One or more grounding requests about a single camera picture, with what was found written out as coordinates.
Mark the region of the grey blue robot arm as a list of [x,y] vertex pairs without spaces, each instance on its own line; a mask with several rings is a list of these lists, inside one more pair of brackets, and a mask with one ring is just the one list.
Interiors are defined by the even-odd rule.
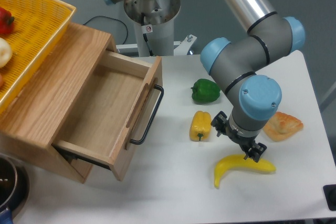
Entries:
[[[173,33],[158,27],[171,22],[179,13],[180,0],[104,0],[124,3],[133,21],[140,56],[171,55]],[[305,29],[293,17],[282,18],[268,0],[225,0],[247,33],[237,43],[226,38],[209,42],[200,60],[233,105],[230,116],[219,112],[211,125],[218,135],[228,136],[258,162],[266,146],[255,139],[276,113],[282,93],[279,84],[258,75],[263,67],[299,50],[305,43]]]

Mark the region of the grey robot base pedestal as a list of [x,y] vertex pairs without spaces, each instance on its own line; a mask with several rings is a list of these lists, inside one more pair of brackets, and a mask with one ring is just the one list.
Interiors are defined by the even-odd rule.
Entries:
[[174,52],[174,20],[180,0],[125,0],[124,10],[133,27],[140,57],[171,56]]

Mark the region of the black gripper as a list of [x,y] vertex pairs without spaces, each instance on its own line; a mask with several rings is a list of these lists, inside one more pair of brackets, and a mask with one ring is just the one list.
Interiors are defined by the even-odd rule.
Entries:
[[256,143],[255,138],[259,131],[241,131],[240,128],[232,128],[227,124],[227,115],[220,111],[211,121],[211,126],[215,128],[217,137],[227,135],[229,139],[238,144],[242,151],[245,152],[244,160],[248,158],[258,163],[267,146],[262,143]]

